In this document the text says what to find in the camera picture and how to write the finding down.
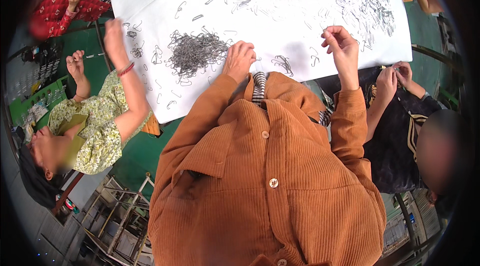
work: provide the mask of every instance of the red bracelet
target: red bracelet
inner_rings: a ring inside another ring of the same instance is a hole
[[[122,72],[118,73],[117,74],[117,77],[121,77],[123,74],[127,73],[128,71],[132,70],[132,68],[135,66],[135,63],[132,62],[132,64],[130,64],[130,66],[128,66],[127,69],[123,70]]]

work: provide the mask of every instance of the metal rack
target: metal rack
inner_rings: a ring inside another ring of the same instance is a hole
[[[93,209],[93,207],[95,206],[95,204],[99,201],[100,197],[102,197],[101,195],[102,195],[103,190],[105,190],[105,189],[106,190],[111,190],[111,191],[114,191],[115,195],[119,195],[118,198],[115,198],[116,202],[115,202],[110,214],[108,215],[108,217],[106,218],[102,227],[100,228],[99,233],[97,235],[95,235],[94,233],[90,232],[85,227],[84,227],[84,230],[87,232],[87,236],[93,241],[93,243],[98,247],[98,249],[103,252],[103,254],[105,256],[109,257],[110,259],[112,259],[112,260],[116,261],[117,263],[120,263],[124,266],[136,266],[136,265],[138,265],[139,258],[140,258],[141,255],[145,255],[147,257],[150,257],[150,259],[152,260],[151,250],[148,247],[146,247],[146,245],[145,245],[146,241],[148,239],[147,226],[146,225],[142,228],[140,236],[138,236],[137,242],[136,242],[130,256],[126,255],[124,252],[120,252],[120,251],[117,250],[117,246],[119,244],[118,241],[119,241],[120,237],[122,236],[122,234],[125,233],[125,231],[126,231],[125,228],[127,227],[128,223],[130,222],[132,217],[134,215],[137,215],[134,222],[136,222],[136,220],[138,220],[140,217],[142,217],[144,220],[147,220],[142,215],[138,214],[135,210],[136,210],[136,208],[139,208],[139,209],[142,209],[142,210],[148,210],[149,209],[150,201],[148,201],[147,198],[145,198],[141,193],[142,190],[144,189],[144,187],[148,183],[150,185],[152,185],[152,187],[155,186],[153,181],[150,179],[150,173],[147,172],[146,175],[145,175],[145,180],[141,184],[139,190],[137,192],[128,191],[126,188],[123,188],[120,184],[118,184],[118,182],[115,180],[114,176],[110,177],[108,182],[102,186],[102,190],[99,192],[98,196],[95,198],[95,200],[93,201],[93,203],[89,207],[86,215],[84,216],[84,218],[81,221],[81,223],[83,223],[88,216],[92,217],[90,215],[90,212]],[[133,197],[132,201],[131,202],[124,201],[126,199],[126,197],[129,197],[129,196]],[[107,244],[101,239],[101,237],[105,232],[105,227],[107,226],[107,224],[111,220],[112,215],[114,215],[114,212],[117,210],[117,207],[119,205],[128,205],[127,211],[123,215],[122,220],[121,220],[120,224],[118,225],[118,228],[117,228],[115,234],[113,235],[113,239],[111,239],[109,244]],[[99,252],[98,250],[94,251],[94,258],[93,259],[96,258],[98,252]]]

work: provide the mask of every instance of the button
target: button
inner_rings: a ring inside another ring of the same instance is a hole
[[[279,185],[279,184],[278,184],[278,183],[279,183],[278,181],[279,181],[278,179],[271,179],[271,180],[268,182],[268,184],[270,185],[270,187],[276,188],[276,187]]]

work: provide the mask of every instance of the ear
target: ear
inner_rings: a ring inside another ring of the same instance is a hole
[[[45,178],[47,180],[51,180],[53,178],[53,172],[51,172],[50,170],[48,170],[46,168],[44,170],[45,170]]]

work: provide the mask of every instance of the floor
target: floor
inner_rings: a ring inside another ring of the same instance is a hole
[[[405,3],[405,9],[409,20],[412,43],[442,52],[440,30],[435,17],[422,12],[416,1]],[[105,18],[101,18],[100,23],[104,23],[105,20]],[[70,29],[75,28],[75,26],[85,26],[85,22],[72,23]],[[93,55],[92,58],[85,59],[84,64],[85,74],[92,85],[92,95],[96,95],[108,74],[108,69],[105,66],[104,57],[98,55],[102,51],[93,24],[91,27],[91,29],[61,36],[57,40],[63,41],[65,44],[64,54],[61,59],[62,63],[65,63],[67,55],[70,55],[77,49],[85,50],[85,56]],[[441,65],[439,61],[417,52],[413,52],[411,68],[413,80],[422,85],[432,95],[436,94],[439,83],[448,79],[449,70],[445,65]],[[59,69],[62,69],[67,74],[65,66],[60,66]],[[69,89],[75,93],[75,88],[75,82],[70,78]],[[144,132],[140,132],[136,137],[132,138],[123,150],[122,158],[116,162],[110,174],[114,174],[117,181],[124,187],[135,191],[140,187],[146,172],[149,172],[154,179],[159,155],[177,129],[180,121],[181,119],[178,119],[164,127],[164,133],[159,138]],[[147,186],[144,189],[144,195],[149,198],[152,191],[152,188]]]

